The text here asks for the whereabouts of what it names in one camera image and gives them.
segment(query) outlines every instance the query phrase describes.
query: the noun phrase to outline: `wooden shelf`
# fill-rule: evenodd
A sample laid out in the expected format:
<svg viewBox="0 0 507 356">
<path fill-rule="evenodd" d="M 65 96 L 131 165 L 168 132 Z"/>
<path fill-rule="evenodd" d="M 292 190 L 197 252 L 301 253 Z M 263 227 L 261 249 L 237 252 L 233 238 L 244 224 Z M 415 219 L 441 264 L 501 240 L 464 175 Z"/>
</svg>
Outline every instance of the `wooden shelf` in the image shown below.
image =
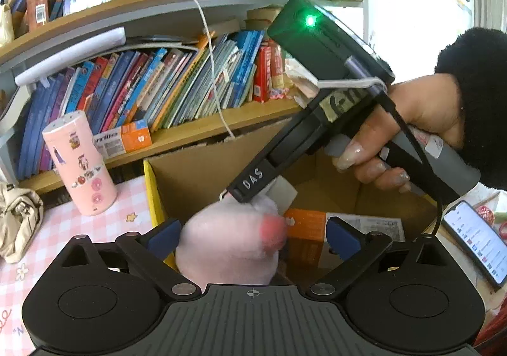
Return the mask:
<svg viewBox="0 0 507 356">
<path fill-rule="evenodd" d="M 286 115 L 294 114 L 300 107 L 292 100 L 271 100 L 267 103 L 247 103 L 240 108 L 224 110 L 224 118 L 229 127 L 240 129 L 252 126 L 263 121 L 277 119 Z M 106 166 L 113 168 L 131 163 L 135 160 L 153 156 L 168 151 L 172 148 L 185 146 L 205 138 L 216 136 L 226 131 L 218 114 L 204 119 L 190 121 L 180 126 L 155 132 L 150 147 L 135 152 L 122 154 L 106 160 Z M 35 190 L 39 195 L 55 190 L 63 186 L 60 177 L 53 171 L 47 171 L 29 179 L 23 180 L 20 187 Z"/>
<path fill-rule="evenodd" d="M 322 6 L 359 6 L 363 0 L 314 1 Z M 199 0 L 209 24 L 244 14 L 249 8 L 282 6 L 285 2 L 287 0 Z M 124 26 L 127 36 L 188 37 L 201 32 L 202 26 L 196 25 L 197 22 L 200 18 L 192 0 L 112 0 L 58 18 L 0 48 L 0 75 L 9 70 L 24 71 L 70 45 L 114 27 Z"/>
</svg>

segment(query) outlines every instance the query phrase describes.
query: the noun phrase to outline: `green led light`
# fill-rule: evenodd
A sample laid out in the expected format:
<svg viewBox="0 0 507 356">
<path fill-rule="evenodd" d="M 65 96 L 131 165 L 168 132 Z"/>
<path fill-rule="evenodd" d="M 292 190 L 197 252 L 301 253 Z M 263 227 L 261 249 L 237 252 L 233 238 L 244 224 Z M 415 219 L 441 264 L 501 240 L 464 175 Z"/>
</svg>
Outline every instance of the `green led light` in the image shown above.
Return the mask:
<svg viewBox="0 0 507 356">
<path fill-rule="evenodd" d="M 305 20 L 306 27 L 315 27 L 316 23 L 317 23 L 316 16 L 306 16 Z"/>
</svg>

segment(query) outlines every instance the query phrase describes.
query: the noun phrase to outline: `fingernail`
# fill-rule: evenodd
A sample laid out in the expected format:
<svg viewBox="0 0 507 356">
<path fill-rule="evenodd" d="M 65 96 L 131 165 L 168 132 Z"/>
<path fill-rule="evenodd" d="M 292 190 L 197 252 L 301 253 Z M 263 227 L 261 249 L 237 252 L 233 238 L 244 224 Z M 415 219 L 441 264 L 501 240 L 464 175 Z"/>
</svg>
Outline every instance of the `fingernail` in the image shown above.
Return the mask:
<svg viewBox="0 0 507 356">
<path fill-rule="evenodd" d="M 405 184 L 407 181 L 410 180 L 410 177 L 409 175 L 407 174 L 406 171 L 402 171 L 398 176 L 396 176 L 392 183 L 396 186 L 400 186 L 402 184 Z"/>
<path fill-rule="evenodd" d="M 378 162 L 366 170 L 366 176 L 368 178 L 377 178 L 379 174 L 382 174 L 386 170 L 384 163 Z"/>
<path fill-rule="evenodd" d="M 343 154 L 334 160 L 334 165 L 338 170 L 346 170 L 352 166 L 363 151 L 361 144 L 351 141 L 347 144 Z"/>
<path fill-rule="evenodd" d="M 407 193 L 410 191 L 410 183 L 405 183 L 403 186 L 400 187 L 398 190 L 400 193 Z"/>
</svg>

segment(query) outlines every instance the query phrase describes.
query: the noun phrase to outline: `charging cable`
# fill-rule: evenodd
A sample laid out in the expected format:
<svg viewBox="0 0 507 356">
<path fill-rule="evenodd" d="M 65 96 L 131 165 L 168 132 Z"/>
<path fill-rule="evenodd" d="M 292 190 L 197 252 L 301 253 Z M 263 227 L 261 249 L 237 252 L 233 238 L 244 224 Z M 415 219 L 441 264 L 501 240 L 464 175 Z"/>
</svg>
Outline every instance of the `charging cable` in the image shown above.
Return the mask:
<svg viewBox="0 0 507 356">
<path fill-rule="evenodd" d="M 368 73 L 368 71 L 362 66 L 361 63 L 356 59 L 354 56 L 350 56 L 345 61 L 345 67 L 349 69 L 352 74 L 354 74 L 356 77 L 359 78 L 369 78 L 371 77 L 371 74 Z M 407 139 L 410 141 L 410 144 L 414 148 L 415 152 L 421 159 L 421 163 L 428 172 L 428 177 L 432 182 L 435 180 L 435 173 L 433 171 L 433 167 L 430 164 L 428 157 L 422 147 L 420 146 L 419 142 L 415 138 L 414 134 L 410 130 L 407 123 L 405 123 L 405 120 L 400 116 L 400 114 L 396 110 L 396 105 L 394 101 L 391 100 L 391 98 L 387 95 L 387 92 L 384 88 L 380 87 L 377 84 L 372 85 L 371 87 L 367 87 L 366 90 L 368 93 L 372 96 L 372 98 L 382 106 L 382 108 L 386 111 L 386 113 L 391 114 L 392 118 L 395 119 L 396 123 L 400 127 L 400 130 L 405 134 Z M 436 235 L 440 224 L 442 222 L 442 213 L 443 213 L 443 206 L 442 206 L 442 200 L 439 196 L 436 196 L 436 203 L 437 203 L 437 221 L 435 222 L 435 226 L 433 228 L 432 234 Z"/>
<path fill-rule="evenodd" d="M 224 127 L 226 128 L 229 135 L 232 138 L 236 138 L 236 136 L 234 136 L 234 133 L 232 132 L 232 130 L 229 128 L 229 125 L 225 121 L 224 115 L 222 114 L 221 107 L 220 107 L 218 92 L 216 90 L 215 59 L 213 57 L 213 45 L 211 43 L 211 36 L 209 35 L 208 23 L 206 22 L 206 17 L 204 16 L 204 12 L 202 11 L 202 8 L 201 8 L 201 5 L 199 4 L 199 2 L 197 0 L 194 0 L 194 2 L 197 5 L 197 9 L 199 10 L 199 14 L 201 15 L 202 25 L 204 25 L 204 30 L 206 31 L 206 37 L 208 38 L 209 58 L 211 60 L 211 77 L 212 77 L 212 85 L 213 85 L 213 95 L 215 97 L 216 107 L 219 111 L 220 120 L 221 120 L 222 124 L 224 125 Z"/>
</svg>

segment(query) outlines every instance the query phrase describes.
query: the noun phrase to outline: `black fuzzy sleeve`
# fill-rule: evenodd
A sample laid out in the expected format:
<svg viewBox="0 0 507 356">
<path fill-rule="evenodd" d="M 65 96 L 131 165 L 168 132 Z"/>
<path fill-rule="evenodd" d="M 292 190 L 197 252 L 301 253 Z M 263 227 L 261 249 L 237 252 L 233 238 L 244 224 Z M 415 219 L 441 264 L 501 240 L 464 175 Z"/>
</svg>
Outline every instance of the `black fuzzy sleeve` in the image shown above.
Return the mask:
<svg viewBox="0 0 507 356">
<path fill-rule="evenodd" d="M 455 76 L 465 115 L 463 159 L 481 182 L 507 189 L 507 34 L 472 28 L 440 52 L 435 73 Z"/>
</svg>

